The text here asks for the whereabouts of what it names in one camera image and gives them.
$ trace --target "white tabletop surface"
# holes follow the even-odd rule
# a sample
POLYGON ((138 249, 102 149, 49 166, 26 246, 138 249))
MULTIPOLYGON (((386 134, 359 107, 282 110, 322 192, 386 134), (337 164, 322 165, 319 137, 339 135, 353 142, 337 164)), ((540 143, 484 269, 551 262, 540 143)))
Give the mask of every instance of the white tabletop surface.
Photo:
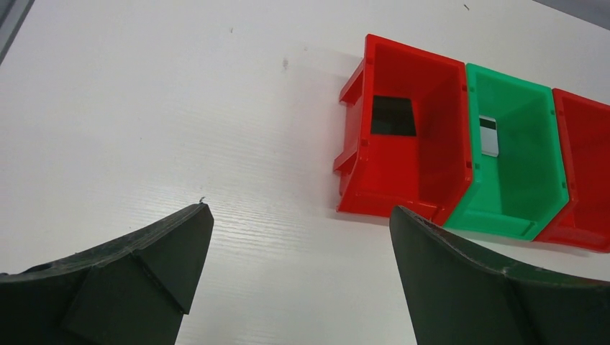
MULTIPOLYGON (((530 0, 37 0, 0 66, 0 272, 205 196, 177 344, 415 344, 387 220, 334 212, 369 32, 610 103, 610 32, 530 0)), ((462 234, 610 280, 610 255, 462 234)))

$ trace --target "red bin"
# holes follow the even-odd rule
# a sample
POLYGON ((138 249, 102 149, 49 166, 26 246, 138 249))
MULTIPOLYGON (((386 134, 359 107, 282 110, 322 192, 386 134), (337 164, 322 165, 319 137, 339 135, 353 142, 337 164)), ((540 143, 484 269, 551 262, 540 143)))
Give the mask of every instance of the red bin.
POLYGON ((610 106, 554 89, 570 201, 535 241, 610 252, 610 106))
POLYGON ((442 225, 473 179, 464 63, 370 34, 340 101, 337 210, 402 205, 442 225))

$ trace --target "black square object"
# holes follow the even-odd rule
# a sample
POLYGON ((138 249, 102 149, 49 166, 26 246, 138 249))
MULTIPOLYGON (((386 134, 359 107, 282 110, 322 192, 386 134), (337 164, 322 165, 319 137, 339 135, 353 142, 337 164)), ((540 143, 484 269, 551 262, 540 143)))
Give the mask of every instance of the black square object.
POLYGON ((415 137, 415 118, 411 100, 374 96, 370 133, 415 137))

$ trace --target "green plastic container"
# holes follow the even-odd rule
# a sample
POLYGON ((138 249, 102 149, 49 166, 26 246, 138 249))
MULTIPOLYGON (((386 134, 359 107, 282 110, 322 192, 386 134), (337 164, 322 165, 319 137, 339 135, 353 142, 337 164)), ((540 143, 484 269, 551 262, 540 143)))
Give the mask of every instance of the green plastic container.
POLYGON ((568 202, 552 91, 477 65, 466 73, 474 180, 445 226, 532 240, 568 202), (481 144, 493 121, 497 157, 481 144))

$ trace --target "plastic bin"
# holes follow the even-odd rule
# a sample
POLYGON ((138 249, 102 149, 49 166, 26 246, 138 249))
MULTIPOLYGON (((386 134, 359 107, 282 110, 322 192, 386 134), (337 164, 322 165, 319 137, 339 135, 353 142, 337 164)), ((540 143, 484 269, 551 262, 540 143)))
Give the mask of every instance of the plastic bin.
POLYGON ((370 34, 340 101, 337 210, 389 217, 402 205, 443 224, 473 174, 464 64, 370 34))
POLYGON ((610 252, 610 106, 553 90, 570 202, 536 241, 610 252))
POLYGON ((446 227, 532 240, 568 202, 550 88, 466 65, 474 180, 446 227), (484 155, 481 116, 497 123, 484 155))

